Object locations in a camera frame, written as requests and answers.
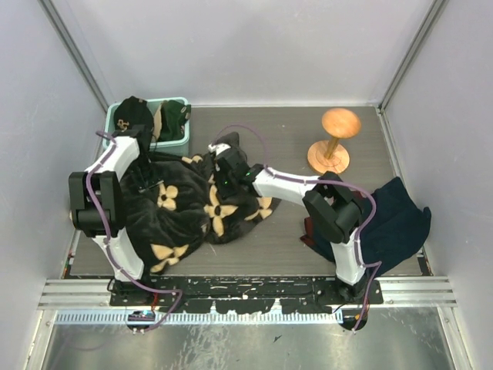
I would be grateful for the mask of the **teal plastic bin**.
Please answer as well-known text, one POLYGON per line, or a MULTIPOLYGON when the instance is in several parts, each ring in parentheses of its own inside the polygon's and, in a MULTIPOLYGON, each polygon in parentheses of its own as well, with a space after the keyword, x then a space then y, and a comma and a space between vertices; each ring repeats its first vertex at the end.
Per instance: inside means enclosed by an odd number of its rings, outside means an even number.
MULTIPOLYGON (((165 101, 165 100, 178 100, 183 104, 189 104, 188 99, 185 97, 182 97, 182 96, 165 97, 165 98, 157 98, 157 99, 145 99, 145 100, 147 101, 147 106, 148 106, 148 108, 151 111, 153 116, 154 116, 156 110, 158 108, 161 108, 161 105, 163 104, 163 101, 165 101)), ((113 122, 113 114, 121 102, 122 101, 117 102, 117 103, 113 103, 108 108, 108 111, 106 114, 106 123, 105 123, 105 131, 107 133, 113 133, 114 131, 117 130, 117 128, 115 128, 115 124, 113 122)), ((152 130, 151 131, 152 142, 150 144, 150 149, 154 150, 156 152, 172 153, 172 154, 176 154, 179 156, 187 156, 189 154, 190 118, 185 123, 184 128, 185 128, 185 133, 184 133, 184 137, 181 140, 174 140, 174 141, 167 141, 167 142, 163 142, 160 140, 158 142, 154 142, 153 141, 153 130, 152 130)))

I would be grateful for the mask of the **black floral fleece blanket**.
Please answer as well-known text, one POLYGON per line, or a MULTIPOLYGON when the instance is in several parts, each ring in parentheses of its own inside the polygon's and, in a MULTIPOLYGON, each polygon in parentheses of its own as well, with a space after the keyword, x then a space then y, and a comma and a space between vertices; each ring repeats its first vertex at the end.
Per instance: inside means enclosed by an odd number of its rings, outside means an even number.
POLYGON ((280 204, 245 191, 220 196, 211 153, 151 152, 149 157, 161 184, 139 191, 136 164, 120 180, 126 231, 147 274, 163 274, 204 243, 227 244, 246 236, 280 204))

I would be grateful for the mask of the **wooden hat stand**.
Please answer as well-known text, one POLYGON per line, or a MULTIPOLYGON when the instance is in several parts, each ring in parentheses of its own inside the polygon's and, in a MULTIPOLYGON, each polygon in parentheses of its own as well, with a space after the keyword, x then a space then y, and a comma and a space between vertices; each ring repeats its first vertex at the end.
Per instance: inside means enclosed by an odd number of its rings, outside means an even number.
POLYGON ((361 131, 361 120, 349 109, 333 108, 322 115, 321 124, 330 138, 311 145, 307 162, 319 174, 343 173, 349 167, 350 154, 340 141, 355 137, 361 131))

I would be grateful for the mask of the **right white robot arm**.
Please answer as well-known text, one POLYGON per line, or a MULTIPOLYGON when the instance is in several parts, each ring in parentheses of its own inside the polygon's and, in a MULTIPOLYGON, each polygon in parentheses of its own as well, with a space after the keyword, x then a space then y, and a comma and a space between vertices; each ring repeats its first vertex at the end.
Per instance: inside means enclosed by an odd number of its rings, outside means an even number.
POLYGON ((361 232, 376 214, 374 198, 345 183, 333 172, 298 176, 263 164, 249 165, 240 151, 226 143, 208 146, 221 197, 244 192, 272 197, 306 208, 314 225, 330 242, 336 264, 337 292, 353 304, 369 295, 379 263, 367 264, 361 252, 361 232))

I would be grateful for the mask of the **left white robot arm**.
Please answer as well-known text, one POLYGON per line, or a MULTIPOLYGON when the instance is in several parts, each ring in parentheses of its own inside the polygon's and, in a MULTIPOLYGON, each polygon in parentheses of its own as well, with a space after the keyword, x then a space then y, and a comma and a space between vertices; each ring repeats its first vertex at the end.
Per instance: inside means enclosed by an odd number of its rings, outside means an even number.
POLYGON ((103 251, 121 283, 130 283, 126 295, 137 305, 151 302, 154 287, 142 279, 144 263, 126 231, 126 206, 120 180, 127 170, 139 193, 163 183, 149 158, 151 130, 144 125, 113 133, 97 133, 110 144, 87 169, 69 176, 72 223, 103 251))

